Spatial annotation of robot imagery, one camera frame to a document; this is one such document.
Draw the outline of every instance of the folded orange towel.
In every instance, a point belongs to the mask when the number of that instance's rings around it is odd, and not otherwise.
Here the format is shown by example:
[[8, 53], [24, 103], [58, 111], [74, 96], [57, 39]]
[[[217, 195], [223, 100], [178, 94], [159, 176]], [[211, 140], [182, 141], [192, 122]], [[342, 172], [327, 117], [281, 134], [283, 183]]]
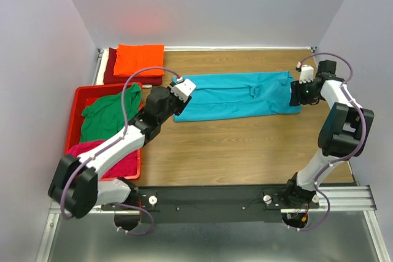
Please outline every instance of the folded orange towel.
[[[119, 44], [114, 68], [114, 76], [129, 77], [146, 67], [162, 67], [164, 63], [164, 45], [124, 45]], [[137, 77], [163, 76], [164, 70], [149, 70]]]

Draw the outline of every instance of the gray wall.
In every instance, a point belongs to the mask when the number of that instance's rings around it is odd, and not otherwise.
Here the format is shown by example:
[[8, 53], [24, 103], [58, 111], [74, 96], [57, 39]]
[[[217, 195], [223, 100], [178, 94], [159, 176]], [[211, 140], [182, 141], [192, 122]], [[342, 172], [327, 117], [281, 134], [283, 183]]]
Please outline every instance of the gray wall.
[[36, 258], [75, 89], [95, 45], [71, 0], [0, 0], [0, 261]]
[[393, 0], [345, 0], [319, 44], [319, 51], [346, 57], [354, 67], [349, 89], [375, 112], [367, 146], [351, 160], [362, 185], [371, 185], [377, 218], [393, 256]]
[[316, 45], [343, 0], [73, 0], [99, 47]]

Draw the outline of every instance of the green cloth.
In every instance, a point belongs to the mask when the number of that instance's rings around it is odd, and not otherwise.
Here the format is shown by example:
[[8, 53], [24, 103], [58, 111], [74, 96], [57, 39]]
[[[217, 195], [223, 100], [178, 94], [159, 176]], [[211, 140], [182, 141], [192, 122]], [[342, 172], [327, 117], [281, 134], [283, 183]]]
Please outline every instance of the green cloth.
[[[121, 93], [97, 99], [90, 107], [86, 107], [82, 116], [85, 121], [80, 130], [80, 142], [107, 140], [124, 127], [121, 104]], [[132, 84], [125, 91], [125, 108], [128, 119], [138, 113], [142, 91], [138, 84]]]

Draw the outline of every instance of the wooden table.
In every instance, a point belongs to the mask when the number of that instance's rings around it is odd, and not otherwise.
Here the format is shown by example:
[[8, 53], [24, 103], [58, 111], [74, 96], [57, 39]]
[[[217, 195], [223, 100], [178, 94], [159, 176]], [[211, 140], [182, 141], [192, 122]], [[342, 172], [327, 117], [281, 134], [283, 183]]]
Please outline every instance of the wooden table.
[[[298, 79], [297, 62], [307, 50], [165, 52], [165, 67], [181, 75], [286, 71]], [[164, 76], [163, 85], [172, 75]], [[149, 90], [144, 90], [144, 99]], [[304, 106], [300, 114], [175, 123], [142, 150], [136, 185], [286, 183], [317, 150], [327, 104]], [[352, 182], [347, 164], [325, 182]]]

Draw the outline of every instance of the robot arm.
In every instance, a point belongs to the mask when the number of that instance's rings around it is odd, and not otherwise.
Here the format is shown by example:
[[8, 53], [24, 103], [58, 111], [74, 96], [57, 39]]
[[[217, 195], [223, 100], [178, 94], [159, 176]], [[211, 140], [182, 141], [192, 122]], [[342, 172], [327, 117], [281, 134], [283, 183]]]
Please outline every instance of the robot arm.
[[[370, 131], [374, 113], [362, 108], [347, 91], [343, 79], [335, 75], [336, 62], [321, 61], [315, 79], [313, 68], [302, 66], [300, 80], [291, 84], [291, 106], [300, 104], [317, 104], [320, 99], [326, 100], [330, 113], [319, 133], [318, 150], [308, 165], [288, 180], [284, 199], [288, 206], [298, 206], [311, 202], [315, 195], [315, 186], [319, 184], [343, 161], [334, 161], [350, 154], [359, 144], [362, 125], [359, 114], [351, 103], [355, 103], [362, 111], [366, 122], [366, 137], [360, 150], [364, 148]], [[344, 95], [341, 87], [347, 92]]]
[[48, 191], [56, 202], [61, 202], [67, 181], [71, 174], [89, 158], [66, 193], [65, 208], [76, 218], [85, 216], [95, 205], [125, 202], [136, 193], [135, 187], [126, 179], [102, 182], [104, 173], [129, 153], [145, 146], [160, 133], [161, 124], [173, 114], [179, 115], [191, 100], [195, 84], [189, 79], [172, 82], [167, 88], [153, 88], [146, 105], [129, 122], [126, 134], [124, 128], [98, 147], [77, 158], [65, 155], [60, 160]]

